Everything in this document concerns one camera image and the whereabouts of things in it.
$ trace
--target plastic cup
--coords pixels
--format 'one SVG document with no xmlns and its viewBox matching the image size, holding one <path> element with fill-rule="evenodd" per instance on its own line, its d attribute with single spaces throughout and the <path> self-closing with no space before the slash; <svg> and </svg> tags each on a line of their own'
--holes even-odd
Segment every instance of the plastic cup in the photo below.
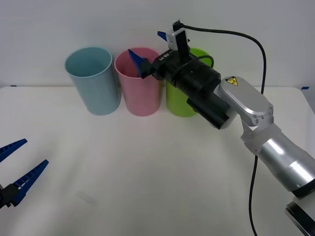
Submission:
<svg viewBox="0 0 315 236">
<path fill-rule="evenodd" d="M 64 63 L 85 106 L 94 115 L 115 111 L 121 100 L 112 65 L 112 55 L 103 48 L 83 48 Z"/>
<path fill-rule="evenodd" d="M 190 52 L 196 56 L 209 55 L 205 51 L 198 48 L 191 48 Z M 203 63 L 208 66 L 212 66 L 210 59 L 201 59 Z M 166 83 L 166 105 L 169 111 L 179 117 L 192 117 L 197 113 L 187 104 L 188 97 L 180 91 L 178 88 L 175 88 L 170 83 Z"/>
<path fill-rule="evenodd" d="M 132 48 L 137 55 L 153 62 L 159 54 L 150 48 Z M 161 83 L 153 76 L 145 79 L 139 74 L 128 51 L 121 53 L 114 62 L 122 86 L 127 109 L 134 115 L 144 117 L 155 113 L 161 103 Z"/>
</svg>

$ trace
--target white background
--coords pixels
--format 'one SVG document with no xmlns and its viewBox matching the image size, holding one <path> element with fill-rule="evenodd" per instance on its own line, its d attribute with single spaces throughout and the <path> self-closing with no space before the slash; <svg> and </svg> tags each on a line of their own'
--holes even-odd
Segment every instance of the white background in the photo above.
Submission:
<svg viewBox="0 0 315 236">
<path fill-rule="evenodd" d="M 134 46 L 160 53 L 157 36 L 177 19 L 256 37 L 267 53 L 267 85 L 314 83 L 314 0 L 1 0 L 0 87 L 71 85 L 63 62 L 73 51 L 102 46 L 114 56 Z M 223 77 L 259 85 L 262 57 L 251 41 L 189 31 L 190 45 L 208 51 Z"/>
</svg>

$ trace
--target warning sticker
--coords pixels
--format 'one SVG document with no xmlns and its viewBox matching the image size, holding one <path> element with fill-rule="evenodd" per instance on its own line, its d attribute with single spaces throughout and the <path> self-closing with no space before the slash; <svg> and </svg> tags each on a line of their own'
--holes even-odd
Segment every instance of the warning sticker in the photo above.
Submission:
<svg viewBox="0 0 315 236">
<path fill-rule="evenodd" d="M 237 80 L 235 77 L 227 78 L 225 81 L 229 82 L 230 84 L 237 86 Z"/>
</svg>

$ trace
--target white table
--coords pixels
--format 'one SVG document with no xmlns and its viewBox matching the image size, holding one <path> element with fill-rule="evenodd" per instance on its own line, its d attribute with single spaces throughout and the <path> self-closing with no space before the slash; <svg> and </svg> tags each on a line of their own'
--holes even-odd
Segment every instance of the white table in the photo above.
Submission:
<svg viewBox="0 0 315 236">
<path fill-rule="evenodd" d="M 311 151 L 315 116 L 302 93 L 266 88 L 265 95 L 283 133 Z M 239 117 L 216 130 L 199 115 L 172 115 L 164 101 L 154 115 L 136 117 L 123 99 L 97 117 L 75 88 L 2 88 L 0 131 L 0 147 L 28 140 L 0 164 L 3 186 L 50 162 L 19 206 L 0 210 L 2 236 L 252 235 L 253 155 Z M 291 199 L 259 161 L 258 235 L 302 235 L 284 214 Z"/>
</svg>

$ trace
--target cable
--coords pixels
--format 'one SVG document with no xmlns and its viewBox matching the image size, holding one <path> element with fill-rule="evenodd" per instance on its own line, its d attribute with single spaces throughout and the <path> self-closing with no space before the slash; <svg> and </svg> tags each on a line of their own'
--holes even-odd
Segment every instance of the cable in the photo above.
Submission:
<svg viewBox="0 0 315 236">
<path fill-rule="evenodd" d="M 197 28 L 197 27 L 192 27 L 192 26 L 186 26 L 186 25 L 180 23 L 179 21 L 178 21 L 178 24 L 181 27 L 186 28 L 188 30 L 194 30 L 194 31 L 200 31 L 200 32 L 210 32 L 210 33 L 232 34 L 232 35 L 237 35 L 237 36 L 240 36 L 240 37 L 244 37 L 244 38 L 250 39 L 251 41 L 256 43 L 258 45 L 258 47 L 260 48 L 260 50 L 261 50 L 262 59 L 263 59 L 263 72 L 262 72 L 262 82 L 261 82 L 261 91 L 260 92 L 261 92 L 261 94 L 264 94 L 265 81 L 266 81 L 266 70 L 267 70 L 267 59 L 266 59 L 265 50 L 262 47 L 261 43 L 257 39 L 255 39 L 255 38 L 253 38 L 253 37 L 251 37 L 251 36 L 249 36 L 247 34 L 235 32 L 235 31 L 220 30 L 220 29 Z M 252 180 L 251 180 L 251 186 L 250 186 L 249 207 L 248 207 L 249 215 L 250 215 L 251 227 L 252 227 L 252 231 L 253 231 L 255 236 L 257 236 L 257 232 L 256 232 L 256 229 L 255 229 L 253 220 L 252 220 L 252 191 L 253 191 L 253 188 L 254 188 L 257 164 L 258 164 L 258 157 L 255 156 L 254 167 L 253 167 L 253 170 L 252 170 Z"/>
</svg>

